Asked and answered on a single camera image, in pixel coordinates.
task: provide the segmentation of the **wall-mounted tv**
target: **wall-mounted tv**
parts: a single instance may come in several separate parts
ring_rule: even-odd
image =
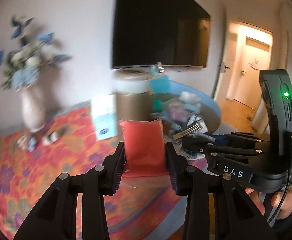
[[[117,0],[113,68],[206,67],[210,15],[194,0]]]

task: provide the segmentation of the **brown cylindrical container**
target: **brown cylindrical container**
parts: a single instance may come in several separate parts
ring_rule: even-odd
[[[150,120],[152,104],[149,79],[151,75],[141,70],[121,69],[115,72],[117,120]],[[123,141],[119,124],[118,139]]]

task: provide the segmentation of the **vase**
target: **vase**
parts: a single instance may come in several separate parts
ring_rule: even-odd
[[[36,96],[35,86],[20,89],[22,103],[22,118],[30,132],[42,130],[46,124],[45,108],[41,100]]]

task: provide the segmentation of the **flower arrangement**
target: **flower arrangement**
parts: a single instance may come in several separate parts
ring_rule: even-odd
[[[42,48],[52,44],[54,33],[39,34],[38,41],[34,41],[31,45],[27,35],[23,32],[29,26],[34,18],[24,20],[24,17],[17,19],[15,16],[11,18],[11,25],[17,28],[11,36],[11,39],[20,39],[21,48],[10,51],[6,56],[7,69],[3,71],[7,80],[1,85],[3,90],[20,90],[33,85],[38,80],[38,74],[47,66],[64,61],[69,58],[67,54],[51,54],[46,56]],[[0,51],[0,66],[4,61],[4,50]]]

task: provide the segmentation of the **silver bolt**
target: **silver bolt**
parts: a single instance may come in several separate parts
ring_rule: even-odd
[[[231,175],[228,174],[228,173],[224,173],[223,174],[223,178],[226,179],[226,180],[230,180],[231,179]]]
[[[95,171],[103,171],[104,170],[104,166],[103,165],[97,165],[96,167],[95,167]]]
[[[66,179],[66,178],[68,178],[68,174],[65,172],[59,175],[59,179]]]
[[[194,172],[196,170],[196,168],[194,166],[189,165],[186,167],[186,170],[189,172]]]

